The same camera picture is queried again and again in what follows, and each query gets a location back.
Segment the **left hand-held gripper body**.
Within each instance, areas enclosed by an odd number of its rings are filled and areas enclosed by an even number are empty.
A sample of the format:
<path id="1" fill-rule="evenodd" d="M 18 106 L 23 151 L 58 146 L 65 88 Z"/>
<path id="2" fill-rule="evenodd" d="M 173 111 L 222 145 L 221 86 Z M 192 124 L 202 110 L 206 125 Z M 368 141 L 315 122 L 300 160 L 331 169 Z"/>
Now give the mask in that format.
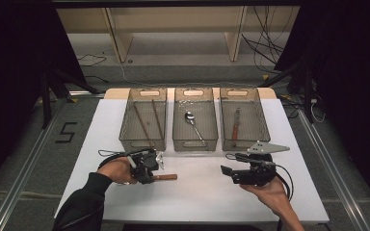
<path id="1" fill-rule="evenodd" d="M 153 171 L 165 168 L 163 153 L 155 149 L 130 152 L 127 160 L 133 176 L 152 176 Z"/>

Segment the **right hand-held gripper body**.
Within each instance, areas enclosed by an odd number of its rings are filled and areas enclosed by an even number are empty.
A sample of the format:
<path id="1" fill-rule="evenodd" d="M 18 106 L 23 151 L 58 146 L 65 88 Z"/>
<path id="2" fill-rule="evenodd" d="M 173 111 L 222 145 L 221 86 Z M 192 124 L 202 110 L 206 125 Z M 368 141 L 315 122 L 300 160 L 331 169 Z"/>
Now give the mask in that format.
<path id="1" fill-rule="evenodd" d="M 238 161 L 248 163 L 249 169 L 233 170 L 231 177 L 234 184 L 255 185 L 262 187 L 270 183 L 277 174 L 276 164 L 273 161 L 272 153 L 288 151 L 289 147 L 258 141 L 254 143 L 246 153 L 252 160 Z"/>

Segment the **wooden handled knife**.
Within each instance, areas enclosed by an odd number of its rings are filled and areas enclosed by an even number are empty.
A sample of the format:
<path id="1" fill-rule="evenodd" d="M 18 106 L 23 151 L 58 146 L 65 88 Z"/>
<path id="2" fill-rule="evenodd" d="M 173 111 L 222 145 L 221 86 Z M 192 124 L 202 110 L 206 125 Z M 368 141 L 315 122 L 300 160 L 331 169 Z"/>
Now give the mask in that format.
<path id="1" fill-rule="evenodd" d="M 240 108 L 237 107 L 234 114 L 233 130 L 232 130 L 232 147 L 236 147 L 238 140 L 238 128 L 240 120 Z"/>
<path id="2" fill-rule="evenodd" d="M 163 175 L 153 175 L 152 179 L 154 181 L 169 181 L 169 180 L 176 180 L 177 174 L 163 174 Z"/>

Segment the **smoky transparent plastic bin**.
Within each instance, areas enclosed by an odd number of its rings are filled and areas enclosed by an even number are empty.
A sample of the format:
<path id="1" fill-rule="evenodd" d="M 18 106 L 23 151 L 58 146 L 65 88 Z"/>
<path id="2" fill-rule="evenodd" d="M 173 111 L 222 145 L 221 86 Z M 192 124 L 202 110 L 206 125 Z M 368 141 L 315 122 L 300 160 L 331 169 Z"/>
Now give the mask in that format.
<path id="1" fill-rule="evenodd" d="M 151 100 L 155 101 L 159 120 L 161 123 L 164 138 L 161 139 Z M 145 137 L 145 133 L 137 118 L 133 103 L 137 103 L 139 112 L 144 121 L 145 128 L 150 136 L 150 141 Z M 126 108 L 119 132 L 119 141 L 125 151 L 140 150 L 143 148 L 153 148 L 157 151 L 166 149 L 166 126 L 167 124 L 167 89 L 131 89 L 128 94 Z"/>
<path id="2" fill-rule="evenodd" d="M 220 89 L 222 150 L 246 151 L 257 141 L 270 141 L 258 89 Z M 238 140 L 232 147 L 232 130 L 236 108 L 240 108 Z"/>
<path id="3" fill-rule="evenodd" d="M 172 125 L 174 150 L 215 151 L 218 138 L 213 90 L 176 88 Z"/>

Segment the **silver metal spoon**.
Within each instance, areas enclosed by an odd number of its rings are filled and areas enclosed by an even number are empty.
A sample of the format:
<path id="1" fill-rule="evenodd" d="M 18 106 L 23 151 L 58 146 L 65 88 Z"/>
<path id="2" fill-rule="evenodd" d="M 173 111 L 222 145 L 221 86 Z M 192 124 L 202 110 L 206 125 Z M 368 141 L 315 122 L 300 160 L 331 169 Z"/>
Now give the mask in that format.
<path id="1" fill-rule="evenodd" d="M 202 142 L 205 142 L 205 140 L 203 139 L 202 135 L 200 134 L 200 132 L 199 132 L 199 130 L 198 130 L 198 128 L 197 128 L 197 126 L 196 126 L 196 124 L 195 124 L 195 116 L 194 116 L 191 112 L 186 112 L 184 116 L 185 116 L 185 120 L 186 120 L 189 124 L 191 124 L 191 125 L 193 126 L 193 128 L 194 128 L 194 130 L 195 130 L 195 132 L 196 132 L 196 134 L 197 134 L 197 136 L 198 136 L 198 138 L 199 138 Z"/>

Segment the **person's left hand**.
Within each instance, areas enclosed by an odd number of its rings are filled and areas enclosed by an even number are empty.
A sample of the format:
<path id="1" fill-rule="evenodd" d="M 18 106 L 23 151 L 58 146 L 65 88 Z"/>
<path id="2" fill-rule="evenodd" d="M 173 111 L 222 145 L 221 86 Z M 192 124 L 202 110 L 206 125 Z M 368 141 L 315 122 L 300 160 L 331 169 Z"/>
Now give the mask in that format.
<path id="1" fill-rule="evenodd" d="M 113 182 L 119 184 L 136 184 L 137 180 L 131 175 L 131 166 L 126 157 L 117 158 L 108 162 L 97 170 L 97 173 L 109 177 Z"/>

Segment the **person's right hand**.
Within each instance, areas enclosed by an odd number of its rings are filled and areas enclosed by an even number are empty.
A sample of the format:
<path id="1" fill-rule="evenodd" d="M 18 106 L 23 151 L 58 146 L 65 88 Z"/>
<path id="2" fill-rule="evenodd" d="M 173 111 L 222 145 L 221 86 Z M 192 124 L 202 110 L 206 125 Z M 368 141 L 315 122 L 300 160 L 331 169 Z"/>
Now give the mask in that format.
<path id="1" fill-rule="evenodd" d="M 285 215 L 292 209 L 284 187 L 281 181 L 277 178 L 262 187 L 255 185 L 241 185 L 241 188 L 247 192 L 255 194 L 256 197 L 277 216 Z"/>

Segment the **white table sheet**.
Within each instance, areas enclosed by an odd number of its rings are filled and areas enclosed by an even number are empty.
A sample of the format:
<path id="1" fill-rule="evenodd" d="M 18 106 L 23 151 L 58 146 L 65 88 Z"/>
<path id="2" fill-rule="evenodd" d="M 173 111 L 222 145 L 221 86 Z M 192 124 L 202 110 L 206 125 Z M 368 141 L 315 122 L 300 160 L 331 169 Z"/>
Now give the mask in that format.
<path id="1" fill-rule="evenodd" d="M 104 158 L 100 149 L 120 151 L 119 128 L 126 102 L 102 99 L 82 145 L 61 201 L 82 188 L 88 174 L 97 169 Z M 271 142 L 288 146 L 288 151 L 273 155 L 280 166 L 277 172 L 294 185 L 291 204 L 303 223 L 329 220 L 319 194 L 304 162 L 286 114 L 277 99 L 264 99 L 262 107 Z M 104 218 L 133 223 L 257 223 L 278 218 L 250 192 L 234 184 L 221 172 L 222 166 L 246 169 L 246 163 L 231 161 L 220 147 L 215 153 L 188 156 L 171 147 L 164 152 L 163 174 L 175 173 L 172 181 L 142 185 L 112 185 L 106 192 Z"/>

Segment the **black metal stand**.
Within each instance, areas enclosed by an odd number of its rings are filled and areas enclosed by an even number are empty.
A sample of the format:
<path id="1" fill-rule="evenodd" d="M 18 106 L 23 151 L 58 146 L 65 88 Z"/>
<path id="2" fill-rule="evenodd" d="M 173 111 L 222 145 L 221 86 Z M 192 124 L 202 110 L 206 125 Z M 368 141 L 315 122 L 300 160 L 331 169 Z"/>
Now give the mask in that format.
<path id="1" fill-rule="evenodd" d="M 85 79 L 79 80 L 78 78 L 75 78 L 58 68 L 52 68 L 44 71 L 40 76 L 40 96 L 43 106 L 43 129 L 49 125 L 52 117 L 50 91 L 52 91 L 57 98 L 70 98 L 70 91 L 66 88 L 66 83 L 71 83 L 92 94 L 101 93 L 101 90 L 88 85 L 85 82 Z"/>
<path id="2" fill-rule="evenodd" d="M 300 90 L 304 91 L 304 114 L 310 123 L 314 122 L 311 112 L 311 99 L 312 99 L 312 73 L 307 61 L 298 60 L 290 67 L 277 74 L 274 78 L 260 84 L 260 88 L 269 88 L 273 84 L 281 81 L 282 79 L 290 76 L 291 80 L 288 83 L 287 90 L 290 93 L 298 93 Z"/>

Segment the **black curtain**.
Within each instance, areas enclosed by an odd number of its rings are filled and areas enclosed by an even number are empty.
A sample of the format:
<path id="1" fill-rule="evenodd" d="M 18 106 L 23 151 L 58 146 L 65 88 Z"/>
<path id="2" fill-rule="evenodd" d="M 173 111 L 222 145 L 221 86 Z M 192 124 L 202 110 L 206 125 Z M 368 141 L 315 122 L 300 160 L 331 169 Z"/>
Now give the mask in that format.
<path id="1" fill-rule="evenodd" d="M 40 97 L 41 79 L 53 70 L 85 81 L 52 2 L 0 0 L 0 166 Z"/>
<path id="2" fill-rule="evenodd" d="M 299 0 L 276 65 L 302 60 L 329 119 L 370 188 L 370 0 Z"/>

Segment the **beige wooden shelf unit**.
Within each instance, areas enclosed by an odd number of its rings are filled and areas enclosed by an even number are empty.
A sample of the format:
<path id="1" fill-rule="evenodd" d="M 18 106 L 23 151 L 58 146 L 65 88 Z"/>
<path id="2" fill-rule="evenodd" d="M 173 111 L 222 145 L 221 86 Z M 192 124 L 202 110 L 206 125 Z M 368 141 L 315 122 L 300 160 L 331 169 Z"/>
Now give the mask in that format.
<path id="1" fill-rule="evenodd" d="M 222 33 L 229 59 L 238 59 L 244 32 L 289 32 L 298 6 L 156 7 L 58 9 L 70 34 L 109 34 L 120 62 L 126 60 L 135 33 Z"/>

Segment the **metal floor rail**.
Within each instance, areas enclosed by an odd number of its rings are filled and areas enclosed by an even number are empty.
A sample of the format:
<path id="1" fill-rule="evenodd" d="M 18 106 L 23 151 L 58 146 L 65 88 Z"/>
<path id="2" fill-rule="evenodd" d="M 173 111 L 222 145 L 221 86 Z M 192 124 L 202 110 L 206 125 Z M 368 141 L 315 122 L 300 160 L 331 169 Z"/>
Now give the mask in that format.
<path id="1" fill-rule="evenodd" d="M 370 231 L 370 226 L 366 217 L 346 185 L 318 131 L 314 125 L 306 119 L 303 111 L 299 111 L 299 118 L 356 231 Z"/>
<path id="2" fill-rule="evenodd" d="M 59 113 L 65 104 L 65 100 L 58 100 L 55 103 L 54 110 L 50 113 L 51 118 L 49 119 L 49 122 L 43 128 L 39 128 L 36 140 L 28 152 L 27 158 L 22 162 L 21 169 L 15 175 L 11 187 L 7 191 L 2 192 L 0 197 L 2 200 L 2 203 L 0 204 L 0 231 L 4 230 L 18 199 L 21 197 L 21 194 L 41 156 L 42 150 L 48 141 L 48 137 L 53 131 L 53 127 L 55 126 Z"/>

